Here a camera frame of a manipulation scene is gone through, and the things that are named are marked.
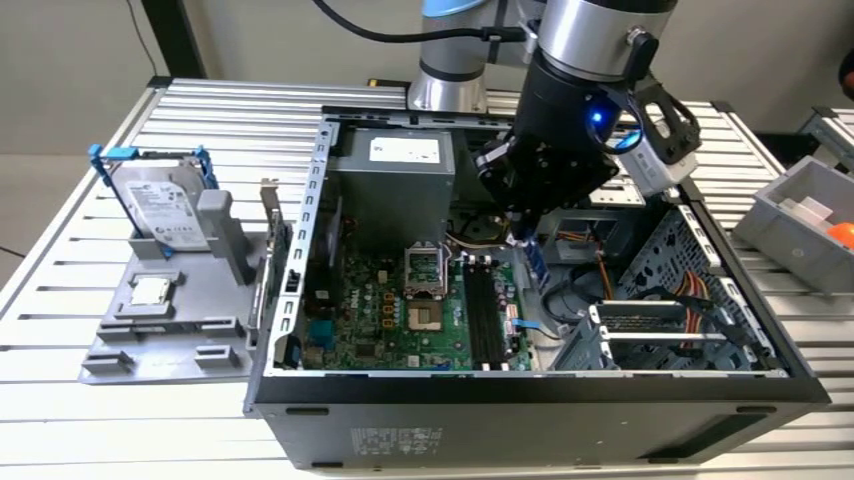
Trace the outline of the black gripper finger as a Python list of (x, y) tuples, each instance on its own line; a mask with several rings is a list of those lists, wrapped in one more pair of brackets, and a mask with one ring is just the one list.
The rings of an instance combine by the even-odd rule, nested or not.
[(509, 221), (514, 240), (529, 240), (533, 236), (531, 209), (522, 179), (510, 157), (511, 143), (490, 141), (475, 159), (478, 179)]
[(537, 223), (531, 224), (531, 238), (541, 236), (545, 217), (557, 208), (569, 208), (583, 200), (615, 175), (615, 167), (539, 168), (534, 173), (531, 208)]

